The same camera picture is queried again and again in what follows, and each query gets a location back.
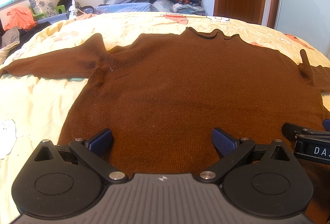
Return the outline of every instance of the brown sweater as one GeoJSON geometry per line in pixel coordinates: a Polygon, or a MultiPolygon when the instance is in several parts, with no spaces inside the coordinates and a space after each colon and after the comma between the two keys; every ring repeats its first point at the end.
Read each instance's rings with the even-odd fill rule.
{"type": "MultiPolygon", "coordinates": [[[[214,127],[260,144],[285,140],[285,122],[323,130],[330,113],[320,92],[330,90],[330,69],[310,66],[304,50],[301,57],[298,66],[238,34],[187,28],[181,35],[141,34],[133,44],[109,52],[95,34],[78,47],[16,60],[0,75],[89,78],[59,144],[111,128],[114,145],[106,158],[127,174],[196,174],[218,160],[214,127]]],[[[330,168],[301,163],[315,188],[307,215],[325,223],[330,168]]]]}

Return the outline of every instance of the bed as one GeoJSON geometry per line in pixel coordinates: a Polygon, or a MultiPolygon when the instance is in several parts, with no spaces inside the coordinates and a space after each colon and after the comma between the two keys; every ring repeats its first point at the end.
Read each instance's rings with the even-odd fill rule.
{"type": "MultiPolygon", "coordinates": [[[[307,42],[264,26],[224,17],[123,12],[57,22],[36,34],[6,59],[0,69],[16,59],[79,46],[95,33],[102,34],[105,47],[110,50],[116,45],[130,45],[141,33],[181,34],[186,27],[198,32],[218,28],[227,36],[238,33],[247,43],[279,50],[296,64],[301,63],[299,51],[305,48],[311,65],[330,67],[330,61],[307,42]]],[[[7,74],[0,78],[0,122],[12,119],[17,138],[12,147],[0,137],[1,150],[12,147],[10,154],[0,159],[0,224],[8,224],[19,215],[11,198],[16,175],[42,139],[57,143],[67,113],[86,83],[87,79],[55,80],[32,75],[19,78],[7,74]]],[[[330,95],[323,93],[322,98],[330,110],[330,95]]]]}

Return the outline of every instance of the green plastic chair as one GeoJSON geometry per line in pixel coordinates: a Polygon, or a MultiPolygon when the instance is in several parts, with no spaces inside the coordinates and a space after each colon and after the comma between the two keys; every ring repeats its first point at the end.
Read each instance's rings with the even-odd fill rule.
{"type": "MultiPolygon", "coordinates": [[[[57,14],[60,14],[59,11],[61,11],[62,13],[66,13],[65,6],[64,5],[56,6],[55,7],[55,10],[56,10],[57,14]]],[[[43,18],[47,18],[47,14],[45,12],[41,12],[39,14],[35,14],[34,13],[34,10],[32,8],[30,8],[30,11],[32,12],[33,19],[35,21],[41,20],[43,18]]]]}

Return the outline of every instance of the orange plastic bag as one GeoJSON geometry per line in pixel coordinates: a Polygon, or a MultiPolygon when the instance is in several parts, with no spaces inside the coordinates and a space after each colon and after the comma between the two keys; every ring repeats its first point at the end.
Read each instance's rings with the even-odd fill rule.
{"type": "Polygon", "coordinates": [[[28,8],[17,7],[11,9],[7,13],[10,15],[8,23],[4,26],[4,30],[18,26],[20,28],[30,30],[32,27],[36,26],[36,22],[33,20],[32,12],[28,8]]]}

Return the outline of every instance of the cushion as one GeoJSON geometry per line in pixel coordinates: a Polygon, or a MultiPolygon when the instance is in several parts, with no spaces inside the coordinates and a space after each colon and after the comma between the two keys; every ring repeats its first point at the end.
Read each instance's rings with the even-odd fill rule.
{"type": "Polygon", "coordinates": [[[35,14],[45,12],[47,17],[57,14],[51,0],[29,0],[29,2],[35,14]]]}

